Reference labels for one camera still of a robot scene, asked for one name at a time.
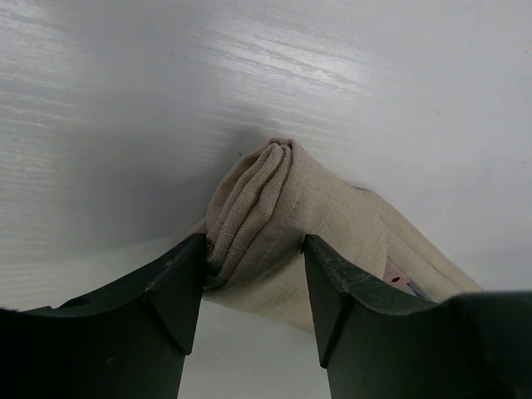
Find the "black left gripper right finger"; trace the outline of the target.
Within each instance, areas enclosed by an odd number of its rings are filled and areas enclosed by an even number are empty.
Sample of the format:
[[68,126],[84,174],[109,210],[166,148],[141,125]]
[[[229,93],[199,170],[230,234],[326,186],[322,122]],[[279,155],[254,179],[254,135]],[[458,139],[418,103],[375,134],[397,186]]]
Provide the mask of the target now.
[[468,293],[442,303],[303,242],[320,365],[334,398],[528,398],[531,295]]

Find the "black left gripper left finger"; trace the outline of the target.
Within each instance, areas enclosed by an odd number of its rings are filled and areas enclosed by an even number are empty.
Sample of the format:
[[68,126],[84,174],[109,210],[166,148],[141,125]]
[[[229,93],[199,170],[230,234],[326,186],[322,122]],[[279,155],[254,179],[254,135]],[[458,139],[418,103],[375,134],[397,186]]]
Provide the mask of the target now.
[[200,310],[206,238],[60,307],[1,311],[4,398],[175,398]]

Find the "pink handled knife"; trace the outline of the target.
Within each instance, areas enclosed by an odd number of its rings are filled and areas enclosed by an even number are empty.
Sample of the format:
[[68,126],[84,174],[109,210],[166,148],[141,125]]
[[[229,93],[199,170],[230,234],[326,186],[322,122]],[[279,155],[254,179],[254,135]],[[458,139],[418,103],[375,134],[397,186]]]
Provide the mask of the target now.
[[382,280],[404,293],[433,302],[433,299],[431,299],[421,287],[404,273],[390,258],[387,258]]

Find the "beige cloth napkin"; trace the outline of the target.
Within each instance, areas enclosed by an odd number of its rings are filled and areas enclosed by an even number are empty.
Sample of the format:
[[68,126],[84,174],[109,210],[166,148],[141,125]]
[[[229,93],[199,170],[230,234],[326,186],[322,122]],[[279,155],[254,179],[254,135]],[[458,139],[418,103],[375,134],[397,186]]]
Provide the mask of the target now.
[[313,317],[300,249],[309,234],[378,278],[397,271],[437,302],[480,290],[380,195],[343,182],[294,140],[240,159],[195,231],[208,244],[206,300],[306,333]]

